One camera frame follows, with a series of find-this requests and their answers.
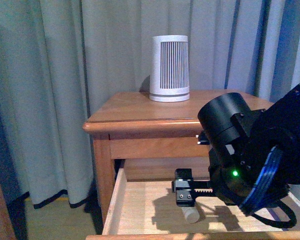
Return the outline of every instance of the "white cylinder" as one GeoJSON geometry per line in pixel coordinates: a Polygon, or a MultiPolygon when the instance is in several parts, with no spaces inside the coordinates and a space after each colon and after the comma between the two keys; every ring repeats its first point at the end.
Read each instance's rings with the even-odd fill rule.
{"type": "Polygon", "coordinates": [[[199,220],[200,214],[195,206],[181,207],[181,209],[182,209],[185,220],[189,224],[194,224],[199,220]]]}
{"type": "Polygon", "coordinates": [[[188,37],[183,35],[152,38],[150,99],[157,102],[180,102],[189,94],[188,37]]]}
{"type": "Polygon", "coordinates": [[[300,185],[290,185],[290,192],[300,201],[300,185]]]}

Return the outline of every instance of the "white air purifier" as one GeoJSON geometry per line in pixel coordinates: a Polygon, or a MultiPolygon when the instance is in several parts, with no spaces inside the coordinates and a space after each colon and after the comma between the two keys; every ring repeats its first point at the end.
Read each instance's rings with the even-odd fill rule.
{"type": "Polygon", "coordinates": [[[180,102],[189,94],[188,37],[182,35],[152,38],[150,99],[180,102]]]}

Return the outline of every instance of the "curtain fold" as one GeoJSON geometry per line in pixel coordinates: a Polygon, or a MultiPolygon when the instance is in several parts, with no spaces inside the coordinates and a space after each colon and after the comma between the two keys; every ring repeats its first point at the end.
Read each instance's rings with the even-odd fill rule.
{"type": "Polygon", "coordinates": [[[72,204],[87,197],[82,124],[116,92],[149,90],[159,35],[188,36],[192,90],[277,101],[300,82],[300,1],[0,1],[0,113],[34,204],[63,189],[72,204]]]}

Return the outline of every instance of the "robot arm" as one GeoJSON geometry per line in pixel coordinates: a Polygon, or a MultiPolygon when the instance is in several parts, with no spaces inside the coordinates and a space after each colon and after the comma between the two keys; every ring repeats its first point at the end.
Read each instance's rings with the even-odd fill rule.
{"type": "Polygon", "coordinates": [[[296,217],[280,200],[288,195],[288,184],[300,184],[300,84],[268,110],[250,110],[239,93],[221,95],[199,111],[198,119],[203,127],[199,141],[212,147],[210,181],[193,181],[190,169],[177,169],[172,182],[177,205],[193,206],[197,197],[217,196],[268,225],[293,227],[296,217]],[[273,207],[291,220],[255,214],[273,207]]]}

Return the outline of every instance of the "open drawer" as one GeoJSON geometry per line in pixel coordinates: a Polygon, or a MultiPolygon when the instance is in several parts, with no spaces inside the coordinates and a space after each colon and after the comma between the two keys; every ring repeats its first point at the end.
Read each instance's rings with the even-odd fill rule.
{"type": "MultiPolygon", "coordinates": [[[[245,217],[237,206],[226,206],[217,197],[198,197],[196,207],[200,219],[187,223],[182,209],[176,205],[170,178],[176,168],[189,165],[192,165],[194,177],[198,173],[207,177],[207,164],[202,158],[177,164],[169,160],[158,163],[126,160],[117,175],[102,232],[104,236],[86,239],[300,239],[300,202],[292,194],[283,200],[297,217],[297,225],[289,231],[265,225],[251,216],[245,217]],[[149,176],[156,176],[156,179],[150,180],[149,176]]],[[[257,213],[269,219],[285,220],[280,209],[264,208],[257,213]]]]}

